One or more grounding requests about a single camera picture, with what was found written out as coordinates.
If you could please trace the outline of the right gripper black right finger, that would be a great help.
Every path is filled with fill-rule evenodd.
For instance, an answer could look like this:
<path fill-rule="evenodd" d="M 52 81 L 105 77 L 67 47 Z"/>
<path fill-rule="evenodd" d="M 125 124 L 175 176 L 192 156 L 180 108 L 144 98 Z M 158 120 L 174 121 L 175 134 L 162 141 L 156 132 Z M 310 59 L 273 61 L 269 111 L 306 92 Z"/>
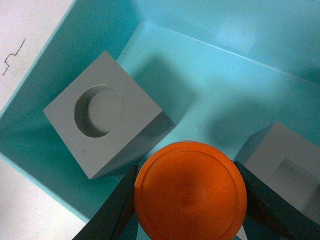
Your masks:
<path fill-rule="evenodd" d="M 243 223 L 247 238 L 308 240 L 309 225 L 306 217 L 239 161 L 234 163 L 241 173 L 247 193 L 247 210 Z"/>

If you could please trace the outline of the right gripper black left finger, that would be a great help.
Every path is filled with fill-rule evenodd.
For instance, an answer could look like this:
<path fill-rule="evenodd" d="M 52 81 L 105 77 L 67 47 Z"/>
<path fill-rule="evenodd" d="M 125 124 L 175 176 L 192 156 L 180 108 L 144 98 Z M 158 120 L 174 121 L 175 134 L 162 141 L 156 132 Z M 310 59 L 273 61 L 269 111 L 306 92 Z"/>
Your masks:
<path fill-rule="evenodd" d="M 139 166 L 134 165 L 75 240 L 136 240 L 139 221 L 134 207 L 134 186 Z"/>

